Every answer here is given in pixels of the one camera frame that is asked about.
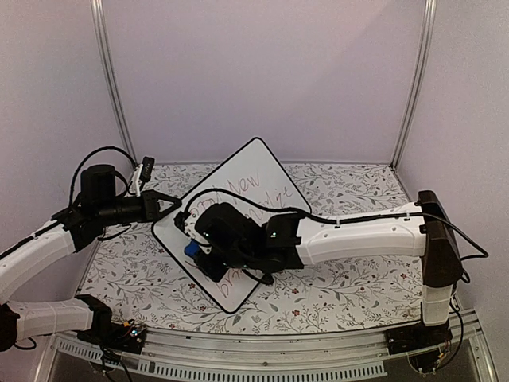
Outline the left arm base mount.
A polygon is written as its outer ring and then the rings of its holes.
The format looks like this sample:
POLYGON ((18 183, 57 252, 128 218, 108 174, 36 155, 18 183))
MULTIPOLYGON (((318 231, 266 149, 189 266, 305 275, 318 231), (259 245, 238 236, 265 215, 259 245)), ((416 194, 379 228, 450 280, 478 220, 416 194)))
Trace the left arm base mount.
POLYGON ((141 354, 146 341, 148 326, 130 319, 124 323, 110 322, 86 331, 77 331, 81 341, 124 353, 141 354))

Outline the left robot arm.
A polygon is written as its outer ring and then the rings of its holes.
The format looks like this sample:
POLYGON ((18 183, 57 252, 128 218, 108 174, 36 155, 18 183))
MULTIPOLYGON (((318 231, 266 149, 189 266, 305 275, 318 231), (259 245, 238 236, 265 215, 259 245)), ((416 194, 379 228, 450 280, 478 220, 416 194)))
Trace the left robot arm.
POLYGON ((47 267, 76 254, 94 241, 104 241, 106 228, 152 223, 181 207, 176 197, 143 188, 150 180, 154 159, 134 165, 130 180, 113 165, 86 167, 72 176, 68 206, 54 214, 30 236, 1 254, 1 349, 41 335, 65 331, 99 346, 116 346, 121 326, 112 321, 103 302, 81 294, 55 302, 15 302, 13 294, 47 267))

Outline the blue whiteboard eraser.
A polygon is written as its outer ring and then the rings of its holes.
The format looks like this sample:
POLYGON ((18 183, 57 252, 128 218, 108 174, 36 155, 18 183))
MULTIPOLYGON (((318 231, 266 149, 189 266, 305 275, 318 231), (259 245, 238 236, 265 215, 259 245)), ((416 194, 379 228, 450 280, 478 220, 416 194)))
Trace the blue whiteboard eraser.
POLYGON ((200 245, 192 240, 188 245, 184 248, 184 254, 188 256, 190 259, 195 259, 201 252, 200 245))

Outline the white whiteboard black frame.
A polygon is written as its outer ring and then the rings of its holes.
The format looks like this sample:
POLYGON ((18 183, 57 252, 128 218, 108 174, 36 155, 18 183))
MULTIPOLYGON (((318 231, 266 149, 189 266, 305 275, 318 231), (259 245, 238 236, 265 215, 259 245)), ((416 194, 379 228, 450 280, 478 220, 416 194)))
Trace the white whiteboard black frame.
MULTIPOLYGON (((306 212, 311 211, 308 201, 260 138, 250 140, 186 191, 182 204, 186 205, 195 193, 211 188, 227 189, 258 205, 273 209, 297 207, 306 212)), ((206 277, 185 254, 185 247, 190 244, 191 238, 174 225, 174 217, 181 210, 177 209, 154 223, 153 236, 223 312, 236 313, 258 287, 258 283, 241 270, 233 269, 227 271, 218 283, 206 277)))

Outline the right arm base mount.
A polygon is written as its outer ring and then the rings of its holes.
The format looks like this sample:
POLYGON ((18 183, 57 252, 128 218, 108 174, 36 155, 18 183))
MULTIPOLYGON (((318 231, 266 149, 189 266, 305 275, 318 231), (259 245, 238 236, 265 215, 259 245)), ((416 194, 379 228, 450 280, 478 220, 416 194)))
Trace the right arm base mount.
POLYGON ((444 324, 427 326, 423 322, 405 325, 384 331, 387 349, 390 355, 407 354, 411 368, 419 373, 436 372, 445 358, 447 351, 438 349, 439 345, 447 345, 453 335, 449 328, 449 320, 444 324))

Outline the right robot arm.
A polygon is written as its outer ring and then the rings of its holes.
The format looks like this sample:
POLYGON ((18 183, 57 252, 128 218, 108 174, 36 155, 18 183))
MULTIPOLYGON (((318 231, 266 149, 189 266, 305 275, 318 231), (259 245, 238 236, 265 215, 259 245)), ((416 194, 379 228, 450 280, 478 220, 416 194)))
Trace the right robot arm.
POLYGON ((324 217, 297 207, 267 208, 271 216, 263 224, 228 202, 192 212, 192 205, 205 194, 202 190, 190 197, 173 221, 192 241, 185 254, 215 282, 228 269, 268 276, 341 258, 420 258, 422 321, 411 330, 411 340, 419 347, 441 336, 453 287, 464 275, 465 258, 459 253, 457 238, 478 251, 477 259, 488 257, 486 250, 450 221, 430 190, 419 192, 415 202, 372 214, 324 217))

